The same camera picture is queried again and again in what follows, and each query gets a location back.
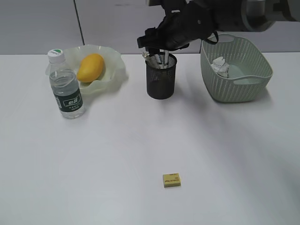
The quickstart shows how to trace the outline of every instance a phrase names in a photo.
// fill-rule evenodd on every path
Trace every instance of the eraser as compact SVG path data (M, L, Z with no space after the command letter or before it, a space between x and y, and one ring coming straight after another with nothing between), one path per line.
M164 187L176 187L181 185L179 173L172 173L172 174L164 174Z

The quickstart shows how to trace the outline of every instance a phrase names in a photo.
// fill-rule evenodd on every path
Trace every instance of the plastic bottle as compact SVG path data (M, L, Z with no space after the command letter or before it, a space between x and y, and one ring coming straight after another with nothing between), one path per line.
M64 52L53 49L48 52L50 85L61 114L74 119L84 114L85 108L81 97L76 74L66 63Z

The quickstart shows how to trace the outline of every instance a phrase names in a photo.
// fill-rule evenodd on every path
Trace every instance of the white bowl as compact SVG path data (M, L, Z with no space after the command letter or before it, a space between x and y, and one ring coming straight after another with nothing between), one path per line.
M118 71L125 71L125 64L121 58L121 54L112 48L97 45L84 45L64 50L66 61L76 74L81 61L93 53L98 53L103 57L105 67L102 73L104 74L92 83L79 82L82 94L91 94L95 91L105 90L114 81Z

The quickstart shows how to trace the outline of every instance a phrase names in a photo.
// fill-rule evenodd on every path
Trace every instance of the bottle label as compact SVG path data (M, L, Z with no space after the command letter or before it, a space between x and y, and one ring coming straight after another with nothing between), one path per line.
M80 109L83 105L83 99L81 97L80 89L68 96L55 95L58 107L62 112L71 113Z

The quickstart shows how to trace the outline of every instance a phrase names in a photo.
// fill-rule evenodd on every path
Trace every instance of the green basket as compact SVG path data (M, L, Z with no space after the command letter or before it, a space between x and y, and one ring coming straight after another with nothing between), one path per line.
M229 78L221 77L211 67L212 61L221 56L230 65ZM252 42L230 34L220 34L216 45L203 41L201 71L212 98L225 103L254 100L273 75L270 64Z

